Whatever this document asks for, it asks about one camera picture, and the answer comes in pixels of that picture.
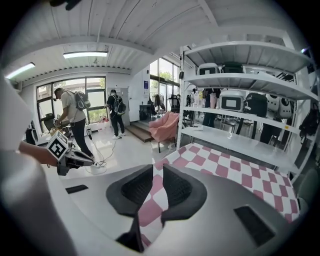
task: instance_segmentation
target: checkered fabric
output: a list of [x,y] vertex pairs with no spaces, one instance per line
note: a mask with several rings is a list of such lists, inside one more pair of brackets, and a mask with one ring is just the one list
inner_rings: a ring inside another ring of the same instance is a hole
[[188,144],[153,165],[153,186],[140,208],[139,223],[144,246],[161,233],[161,214],[168,209],[163,187],[163,165],[187,167],[235,181],[260,197],[288,222],[299,216],[298,201],[289,178],[280,172],[242,160],[197,143]]

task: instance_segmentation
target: sign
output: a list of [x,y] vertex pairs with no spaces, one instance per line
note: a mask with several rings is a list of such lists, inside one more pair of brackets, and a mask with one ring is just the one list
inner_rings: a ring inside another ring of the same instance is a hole
[[149,82],[148,81],[144,81],[143,88],[144,89],[149,89]]

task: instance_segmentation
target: white shelving unit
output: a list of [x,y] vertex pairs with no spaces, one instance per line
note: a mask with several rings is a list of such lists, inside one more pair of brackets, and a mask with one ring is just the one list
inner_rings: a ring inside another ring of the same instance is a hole
[[200,111],[200,112],[213,113],[213,114],[218,114],[218,115],[231,116],[231,117],[243,118],[246,120],[257,121],[257,122],[261,122],[261,123],[264,123],[267,125],[271,125],[271,126],[275,126],[275,127],[287,130],[287,131],[292,132],[297,135],[300,134],[300,130],[293,127],[293,126],[287,125],[283,122],[278,122],[278,121],[271,120],[268,118],[256,116],[254,114],[247,114],[247,113],[242,113],[242,112],[235,112],[235,111],[228,111],[228,110],[222,110],[222,109],[217,109],[217,108],[207,108],[207,107],[184,106],[181,108],[183,110],[187,110],[187,111]]
[[255,139],[207,126],[203,130],[187,127],[181,133],[277,166],[279,172],[298,173],[298,168],[286,152]]
[[[290,75],[295,75],[296,72],[305,68],[307,65],[314,64],[311,58],[299,51],[295,51],[291,48],[281,45],[259,41],[214,43],[185,51],[184,55],[194,62],[197,67],[204,63],[215,63],[218,66],[221,66],[225,62],[238,62],[244,67],[250,66],[251,68],[261,70],[274,70]],[[295,136],[300,134],[300,130],[297,128],[297,125],[291,126],[282,122],[277,122],[271,119],[242,112],[204,107],[186,107],[185,90],[190,84],[195,85],[198,89],[218,88],[262,92],[281,98],[286,98],[291,101],[312,100],[318,102],[318,95],[315,95],[310,90],[299,86],[294,82],[280,80],[267,74],[192,74],[185,75],[181,84],[181,111],[177,148],[180,147],[181,136],[185,134],[193,138],[198,138],[220,147],[239,152],[265,163],[269,163],[276,166],[277,171],[286,174],[291,172],[295,175],[294,180],[297,178],[297,176],[301,173],[304,164],[302,164],[300,168],[297,168],[295,165],[296,159],[291,159],[291,156],[285,150],[281,150],[269,144],[265,144],[248,137],[207,126],[204,126],[203,130],[193,130],[189,127],[183,129],[182,122],[184,111],[200,111],[261,122],[287,130]],[[316,137],[308,136],[307,138],[312,141],[313,145]]]
[[293,49],[259,41],[232,41],[205,45],[184,53],[195,65],[239,62],[294,74],[312,63],[312,60]]

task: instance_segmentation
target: black shirt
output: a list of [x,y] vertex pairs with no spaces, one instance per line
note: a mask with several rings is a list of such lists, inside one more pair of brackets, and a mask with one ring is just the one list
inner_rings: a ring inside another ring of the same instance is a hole
[[114,112],[114,105],[115,105],[116,99],[118,100],[118,98],[120,98],[120,99],[119,99],[119,103],[122,102],[122,98],[121,98],[119,95],[117,95],[117,94],[110,95],[109,98],[108,98],[108,100],[106,101],[106,103],[109,105],[110,117],[111,117],[111,118],[114,118],[114,116],[115,116],[115,114],[116,114],[116,113]]

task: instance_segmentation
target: white t-shirt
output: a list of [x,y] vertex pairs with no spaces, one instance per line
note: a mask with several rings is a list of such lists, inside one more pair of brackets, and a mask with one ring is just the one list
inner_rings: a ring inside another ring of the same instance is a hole
[[82,110],[76,108],[76,96],[70,91],[64,91],[61,95],[62,108],[68,107],[68,120],[76,123],[86,118]]

